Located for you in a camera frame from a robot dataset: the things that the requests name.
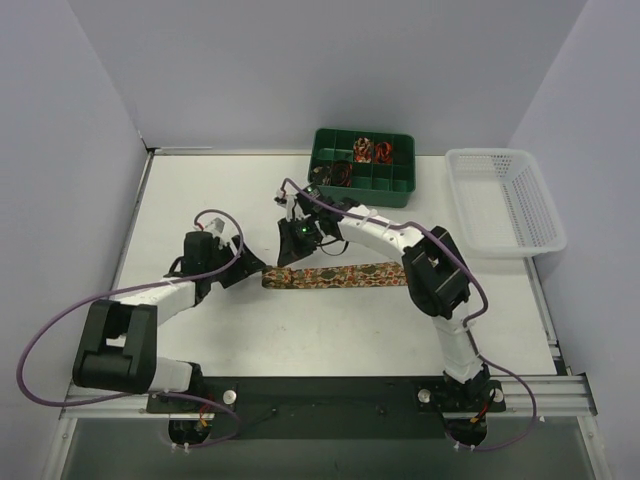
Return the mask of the paisley patterned necktie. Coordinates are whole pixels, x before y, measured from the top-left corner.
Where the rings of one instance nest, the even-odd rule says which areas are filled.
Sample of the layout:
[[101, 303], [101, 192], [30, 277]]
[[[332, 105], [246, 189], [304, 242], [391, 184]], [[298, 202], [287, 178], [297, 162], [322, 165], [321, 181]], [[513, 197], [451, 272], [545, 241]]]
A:
[[269, 290], [404, 287], [407, 279], [401, 265], [384, 262], [303, 269], [268, 267], [262, 272], [261, 285]]

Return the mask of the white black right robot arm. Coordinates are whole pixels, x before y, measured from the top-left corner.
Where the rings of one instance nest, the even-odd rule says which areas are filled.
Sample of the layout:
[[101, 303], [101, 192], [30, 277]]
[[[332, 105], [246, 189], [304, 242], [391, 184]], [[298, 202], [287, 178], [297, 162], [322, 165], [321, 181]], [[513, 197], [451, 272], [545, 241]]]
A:
[[468, 331], [470, 271], [450, 233], [398, 224], [350, 199], [334, 202], [309, 187], [274, 201], [286, 210], [278, 221], [277, 260], [285, 267], [318, 250], [327, 237], [373, 250], [402, 266], [414, 305], [433, 319], [444, 359], [445, 379], [463, 398], [488, 390], [488, 366]]

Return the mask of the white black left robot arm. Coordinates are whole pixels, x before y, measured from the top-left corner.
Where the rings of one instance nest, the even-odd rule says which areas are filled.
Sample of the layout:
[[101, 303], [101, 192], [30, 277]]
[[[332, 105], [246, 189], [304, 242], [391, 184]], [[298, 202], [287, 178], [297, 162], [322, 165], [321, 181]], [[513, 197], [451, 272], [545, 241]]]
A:
[[183, 254], [157, 287], [91, 303], [72, 369], [76, 386], [119, 393], [204, 391], [201, 367], [158, 355], [158, 327], [198, 306], [212, 285], [224, 289], [262, 272], [266, 263], [235, 235], [185, 236]]

